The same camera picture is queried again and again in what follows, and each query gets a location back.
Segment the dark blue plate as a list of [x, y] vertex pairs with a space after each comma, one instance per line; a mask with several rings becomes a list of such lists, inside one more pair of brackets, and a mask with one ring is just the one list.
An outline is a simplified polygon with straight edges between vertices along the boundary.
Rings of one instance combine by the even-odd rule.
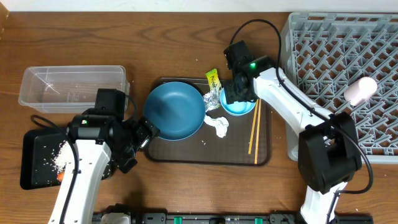
[[161, 139], [179, 141], [189, 138], [201, 128], [205, 118], [205, 102], [193, 85], [167, 82], [148, 95], [144, 117], [160, 130]]

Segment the white rice pile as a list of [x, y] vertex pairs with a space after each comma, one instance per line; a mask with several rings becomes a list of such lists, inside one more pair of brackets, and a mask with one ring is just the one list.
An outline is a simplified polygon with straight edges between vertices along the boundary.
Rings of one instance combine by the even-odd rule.
[[52, 149], [50, 159], [44, 159], [44, 167], [50, 169], [51, 173], [56, 174], [65, 172], [66, 165], [73, 159], [72, 149], [69, 143], [64, 140], [58, 144], [58, 147]]

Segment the orange carrot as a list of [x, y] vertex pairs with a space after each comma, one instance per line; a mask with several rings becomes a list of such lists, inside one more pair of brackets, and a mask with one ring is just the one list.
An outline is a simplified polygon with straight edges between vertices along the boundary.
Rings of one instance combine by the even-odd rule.
[[64, 172], [60, 172], [57, 176], [57, 180], [61, 182], [63, 180], [63, 177], [64, 177]]

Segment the white cup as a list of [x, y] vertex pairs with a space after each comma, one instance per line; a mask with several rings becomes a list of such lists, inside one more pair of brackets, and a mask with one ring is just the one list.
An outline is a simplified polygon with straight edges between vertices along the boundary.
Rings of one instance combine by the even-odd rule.
[[362, 77], [351, 84], [344, 92], [344, 98], [352, 106], [368, 100], [377, 91], [377, 83], [373, 78]]

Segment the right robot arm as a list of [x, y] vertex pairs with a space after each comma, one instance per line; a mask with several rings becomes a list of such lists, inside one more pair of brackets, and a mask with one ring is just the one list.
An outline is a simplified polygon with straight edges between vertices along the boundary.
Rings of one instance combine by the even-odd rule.
[[316, 104], [269, 57], [226, 59], [233, 73], [224, 87], [226, 101], [263, 100], [283, 117], [297, 136], [298, 169], [307, 184], [300, 215], [305, 223], [331, 223], [340, 195], [362, 167], [353, 119]]

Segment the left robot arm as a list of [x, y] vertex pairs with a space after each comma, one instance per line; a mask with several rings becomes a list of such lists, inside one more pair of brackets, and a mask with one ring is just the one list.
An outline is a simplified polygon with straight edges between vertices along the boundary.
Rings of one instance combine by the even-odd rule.
[[72, 159], [63, 180], [50, 223], [90, 223], [103, 172], [110, 161], [126, 174], [136, 164], [137, 152], [159, 135], [147, 118], [123, 120], [118, 116], [81, 114], [68, 125]]

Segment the grey dishwasher rack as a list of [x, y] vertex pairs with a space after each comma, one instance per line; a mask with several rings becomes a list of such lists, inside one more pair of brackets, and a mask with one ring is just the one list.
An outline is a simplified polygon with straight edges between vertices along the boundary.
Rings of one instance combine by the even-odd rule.
[[[320, 106], [347, 112], [373, 164], [397, 163], [397, 16], [293, 12], [281, 32], [291, 82]], [[359, 105], [343, 94], [362, 77], [377, 91]]]

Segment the light blue bowl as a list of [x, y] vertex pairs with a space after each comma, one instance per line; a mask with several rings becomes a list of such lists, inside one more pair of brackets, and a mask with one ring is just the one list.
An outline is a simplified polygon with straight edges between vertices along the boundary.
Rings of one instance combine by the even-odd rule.
[[242, 116], [245, 114], [248, 114], [250, 111], [252, 111], [255, 107], [255, 103], [253, 102], [234, 102], [232, 104], [227, 104], [226, 102], [226, 94], [224, 89], [221, 90], [220, 93], [220, 103], [223, 109], [230, 115], [233, 116]]

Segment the green snack wrapper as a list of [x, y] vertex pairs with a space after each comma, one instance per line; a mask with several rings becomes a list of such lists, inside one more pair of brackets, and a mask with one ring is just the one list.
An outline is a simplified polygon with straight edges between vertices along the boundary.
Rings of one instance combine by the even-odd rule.
[[215, 68], [206, 73], [206, 78], [210, 90], [203, 95], [203, 101], [205, 102], [205, 111], [208, 112], [220, 107], [222, 85], [218, 78], [218, 71]]

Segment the crumpled white tissue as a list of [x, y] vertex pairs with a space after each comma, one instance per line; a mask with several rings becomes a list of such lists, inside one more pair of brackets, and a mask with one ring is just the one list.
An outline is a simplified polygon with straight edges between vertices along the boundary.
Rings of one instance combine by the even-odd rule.
[[211, 118], [206, 115], [204, 122], [216, 129], [216, 135], [219, 138], [224, 138], [228, 132], [229, 122], [225, 117]]

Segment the brown serving tray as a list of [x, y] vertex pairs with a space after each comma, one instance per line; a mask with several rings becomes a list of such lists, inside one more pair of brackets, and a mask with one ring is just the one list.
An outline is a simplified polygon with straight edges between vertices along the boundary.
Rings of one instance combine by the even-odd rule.
[[178, 162], [226, 166], [264, 166], [272, 154], [271, 109], [261, 104], [260, 129], [251, 137], [254, 112], [232, 116], [223, 108], [210, 111], [212, 118], [225, 117], [229, 121], [226, 136], [219, 138], [207, 124], [191, 137], [181, 141], [153, 140], [145, 156], [154, 162]]

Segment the black tray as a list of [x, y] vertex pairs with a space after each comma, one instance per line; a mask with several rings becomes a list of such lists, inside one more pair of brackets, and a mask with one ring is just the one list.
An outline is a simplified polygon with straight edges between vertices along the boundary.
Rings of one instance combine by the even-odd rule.
[[33, 129], [23, 138], [20, 186], [24, 190], [60, 185], [56, 174], [44, 167], [44, 159], [50, 159], [52, 149], [66, 140], [54, 129]]

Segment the clear plastic bin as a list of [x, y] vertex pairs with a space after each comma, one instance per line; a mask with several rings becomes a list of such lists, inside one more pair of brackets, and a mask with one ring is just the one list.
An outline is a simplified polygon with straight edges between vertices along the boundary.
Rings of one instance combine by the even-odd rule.
[[94, 107], [100, 88], [129, 94], [125, 68], [121, 65], [29, 67], [22, 78], [19, 104], [41, 113], [80, 114]]

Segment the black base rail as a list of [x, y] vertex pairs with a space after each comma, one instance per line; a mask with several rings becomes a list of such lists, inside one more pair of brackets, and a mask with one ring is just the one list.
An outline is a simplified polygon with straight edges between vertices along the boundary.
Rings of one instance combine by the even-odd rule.
[[[166, 213], [142, 213], [130, 216], [132, 224], [293, 224], [305, 223], [300, 215], [293, 213], [272, 213], [268, 215], [171, 215]], [[335, 215], [330, 223], [373, 224], [372, 216]]]

